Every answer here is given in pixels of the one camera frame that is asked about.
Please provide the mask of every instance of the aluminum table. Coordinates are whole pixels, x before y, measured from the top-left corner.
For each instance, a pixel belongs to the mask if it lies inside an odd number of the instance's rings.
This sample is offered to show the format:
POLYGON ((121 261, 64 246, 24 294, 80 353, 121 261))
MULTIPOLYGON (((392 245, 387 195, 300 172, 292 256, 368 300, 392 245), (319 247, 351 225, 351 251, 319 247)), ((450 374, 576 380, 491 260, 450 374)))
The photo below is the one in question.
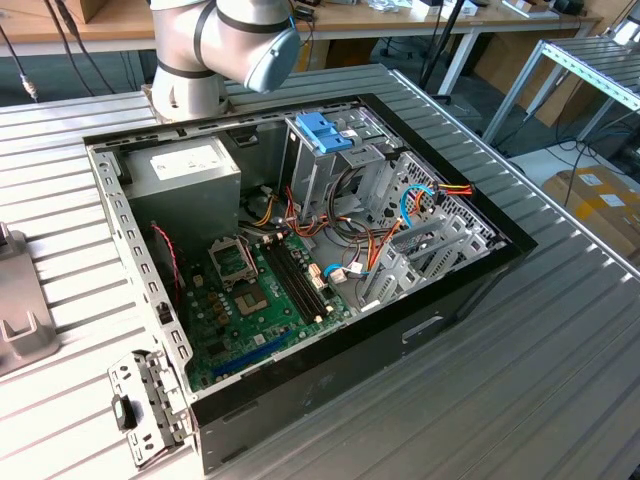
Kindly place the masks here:
POLYGON ((533 112, 558 81, 563 69, 590 83, 609 99, 579 134, 582 141, 595 128, 609 108, 619 102, 630 110, 640 109, 640 50, 621 47, 608 37, 541 40, 507 93, 482 139, 491 143, 543 57, 557 63, 529 105, 533 112))
MULTIPOLYGON (((375 93, 534 236, 471 317, 216 471, 215 479, 621 478, 640 459, 639 276, 401 74, 293 75, 240 110, 375 93)), ((107 367, 149 346, 81 137, 155 122, 142 94, 0 110, 0 218, 29 237, 61 350, 0 378, 2 478, 197 479, 185 447, 139 473, 107 367)))

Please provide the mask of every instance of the red cable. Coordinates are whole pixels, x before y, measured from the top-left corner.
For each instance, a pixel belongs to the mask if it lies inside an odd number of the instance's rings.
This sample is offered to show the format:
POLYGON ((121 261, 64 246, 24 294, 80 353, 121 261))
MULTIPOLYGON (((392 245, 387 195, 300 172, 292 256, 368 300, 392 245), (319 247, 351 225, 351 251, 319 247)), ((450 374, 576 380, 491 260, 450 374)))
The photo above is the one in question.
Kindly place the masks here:
POLYGON ((173 263, 173 280, 175 282, 176 287, 176 307, 178 305, 178 301, 180 300, 180 280, 179 280, 179 272, 178 272, 178 262, 176 260, 176 254, 173 251, 173 243, 169 239, 169 235, 167 235, 164 230, 162 230, 157 225, 151 224, 151 228, 153 228, 156 232, 162 235, 164 241, 167 243, 167 247, 169 247, 169 255, 171 255, 171 262, 173 263))

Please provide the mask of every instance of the hinge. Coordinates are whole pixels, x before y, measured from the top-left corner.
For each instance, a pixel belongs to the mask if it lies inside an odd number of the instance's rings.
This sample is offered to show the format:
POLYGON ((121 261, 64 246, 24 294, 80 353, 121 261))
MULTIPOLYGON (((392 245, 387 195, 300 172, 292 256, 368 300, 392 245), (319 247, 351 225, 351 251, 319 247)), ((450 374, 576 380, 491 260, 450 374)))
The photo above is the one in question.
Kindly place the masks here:
POLYGON ((193 433, 180 384, 163 351, 135 351, 108 370, 113 412, 138 468, 181 446, 193 433))

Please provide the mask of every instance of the cardboard box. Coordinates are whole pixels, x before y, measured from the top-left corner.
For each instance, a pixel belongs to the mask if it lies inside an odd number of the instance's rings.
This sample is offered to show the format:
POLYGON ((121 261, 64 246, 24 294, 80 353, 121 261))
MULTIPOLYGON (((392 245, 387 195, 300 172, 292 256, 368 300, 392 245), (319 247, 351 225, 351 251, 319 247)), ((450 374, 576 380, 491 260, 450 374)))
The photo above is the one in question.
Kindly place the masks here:
MULTIPOLYGON (((76 23, 89 23, 98 10, 100 10, 109 0, 65 0, 67 9, 73 15, 76 23)), ((51 1, 53 9, 58 12, 53 0, 51 1)), ((28 13, 39 17, 49 18, 49 10, 42 0, 2 0, 0 2, 2 10, 28 13)))
MULTIPOLYGON (((571 171, 559 172, 543 190, 564 204, 571 171)), ((605 167, 579 168, 568 210, 630 263, 640 266, 640 194, 605 167)))
POLYGON ((527 13, 541 13, 549 10, 549 4, 544 0, 506 0, 518 10, 527 13))

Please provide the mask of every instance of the green circuit board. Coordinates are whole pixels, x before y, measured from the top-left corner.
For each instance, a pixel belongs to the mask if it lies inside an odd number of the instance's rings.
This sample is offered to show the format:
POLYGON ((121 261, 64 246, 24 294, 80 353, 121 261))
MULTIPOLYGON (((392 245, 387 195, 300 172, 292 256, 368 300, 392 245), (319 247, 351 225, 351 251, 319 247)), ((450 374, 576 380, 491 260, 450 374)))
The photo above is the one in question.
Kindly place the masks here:
MULTIPOLYGON (((296 256, 300 271, 311 285, 306 266, 312 260, 300 239, 290 235, 284 245, 287 254, 296 256)), ((259 272, 255 282, 238 282, 231 291, 222 289, 208 256, 181 269, 187 287, 186 297, 181 302, 180 321, 193 349, 193 358, 187 365, 193 391, 204 389, 277 351, 320 334, 351 316, 342 298, 327 286, 318 298, 331 311, 320 323, 308 319, 305 322, 281 279, 265 259, 264 248, 259 244, 249 247, 259 272), (203 283, 199 287, 194 283, 195 275, 202 277, 203 283), (238 302, 242 302, 244 314, 238 302), (247 314, 247 309, 256 308, 258 310, 247 314)))

